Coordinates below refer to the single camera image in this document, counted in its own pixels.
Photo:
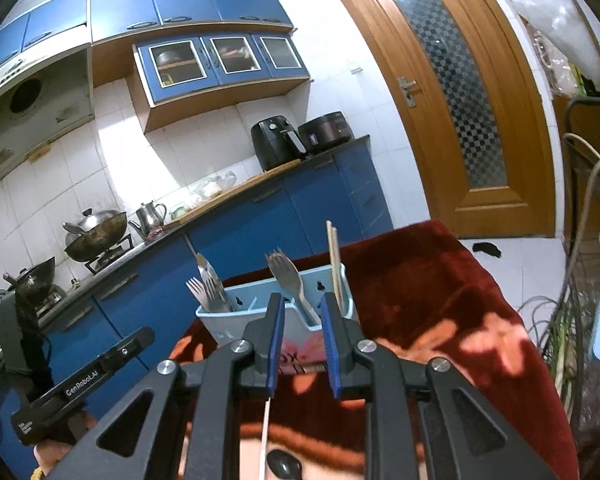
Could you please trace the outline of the person left hand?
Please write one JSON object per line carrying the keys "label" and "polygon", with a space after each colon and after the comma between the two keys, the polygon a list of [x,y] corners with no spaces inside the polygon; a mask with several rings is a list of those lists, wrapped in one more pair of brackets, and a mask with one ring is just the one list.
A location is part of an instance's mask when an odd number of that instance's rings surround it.
{"label": "person left hand", "polygon": [[[83,436],[97,424],[97,419],[90,413],[81,412],[71,417],[69,422],[72,423],[72,429],[79,430],[79,434]],[[55,440],[44,440],[35,445],[33,456],[38,466],[32,471],[31,480],[45,479],[71,449],[70,444]]]}

